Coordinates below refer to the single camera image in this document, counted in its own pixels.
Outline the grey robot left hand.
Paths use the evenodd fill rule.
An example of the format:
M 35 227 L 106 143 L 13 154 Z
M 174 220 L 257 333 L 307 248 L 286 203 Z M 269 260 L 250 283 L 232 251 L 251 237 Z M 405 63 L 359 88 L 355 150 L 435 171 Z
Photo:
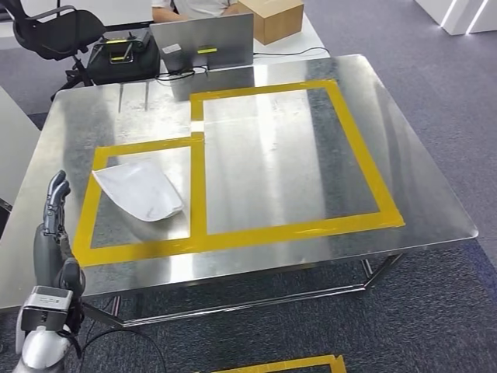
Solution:
M 71 250 L 65 228 L 64 206 L 69 193 L 63 170 L 49 182 L 42 222 L 35 230 L 33 265 L 37 285 L 72 291 L 74 299 L 78 299 L 85 290 L 85 275 Z

